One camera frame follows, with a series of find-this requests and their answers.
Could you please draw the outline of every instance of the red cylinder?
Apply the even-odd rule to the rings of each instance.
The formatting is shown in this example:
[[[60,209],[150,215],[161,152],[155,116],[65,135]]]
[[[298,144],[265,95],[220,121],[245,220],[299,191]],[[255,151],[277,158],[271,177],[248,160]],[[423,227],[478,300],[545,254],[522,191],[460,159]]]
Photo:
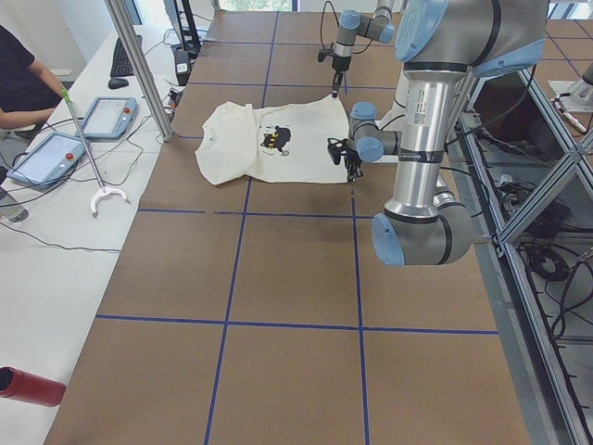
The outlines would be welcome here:
[[[62,401],[66,385],[10,367],[0,368],[0,397],[56,406]]]

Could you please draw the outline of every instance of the black shirt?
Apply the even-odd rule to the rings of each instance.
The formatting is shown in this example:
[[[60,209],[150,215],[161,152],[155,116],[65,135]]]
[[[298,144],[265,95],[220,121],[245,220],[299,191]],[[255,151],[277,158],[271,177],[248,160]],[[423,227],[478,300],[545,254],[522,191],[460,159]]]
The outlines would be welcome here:
[[[35,56],[0,25],[0,108],[35,111],[54,108],[61,98],[28,70]]]

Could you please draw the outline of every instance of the keyboard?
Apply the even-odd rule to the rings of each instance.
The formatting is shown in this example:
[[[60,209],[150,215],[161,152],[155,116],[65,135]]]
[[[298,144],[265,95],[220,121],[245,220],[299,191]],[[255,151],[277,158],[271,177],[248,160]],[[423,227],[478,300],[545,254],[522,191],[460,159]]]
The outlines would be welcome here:
[[[142,47],[142,35],[136,35],[136,37],[140,47]],[[133,76],[132,62],[130,62],[119,37],[113,48],[113,61],[111,62],[111,73],[109,75],[111,77]]]

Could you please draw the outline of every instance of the person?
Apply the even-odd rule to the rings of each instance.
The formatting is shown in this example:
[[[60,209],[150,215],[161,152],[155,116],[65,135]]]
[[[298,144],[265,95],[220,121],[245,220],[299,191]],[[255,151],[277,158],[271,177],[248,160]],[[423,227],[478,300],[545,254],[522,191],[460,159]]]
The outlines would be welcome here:
[[[0,25],[0,129],[47,121],[63,89],[54,73]]]

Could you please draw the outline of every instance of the blue and white device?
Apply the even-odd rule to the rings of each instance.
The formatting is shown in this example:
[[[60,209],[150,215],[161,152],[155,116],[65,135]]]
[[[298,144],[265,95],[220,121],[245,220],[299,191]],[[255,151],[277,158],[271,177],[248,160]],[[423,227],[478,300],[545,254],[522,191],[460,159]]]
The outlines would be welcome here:
[[[48,187],[59,181],[84,154],[80,138],[53,132],[33,151],[19,161],[8,177],[37,187]]]
[[[138,112],[133,97],[97,97],[82,120],[87,139],[120,139]]]

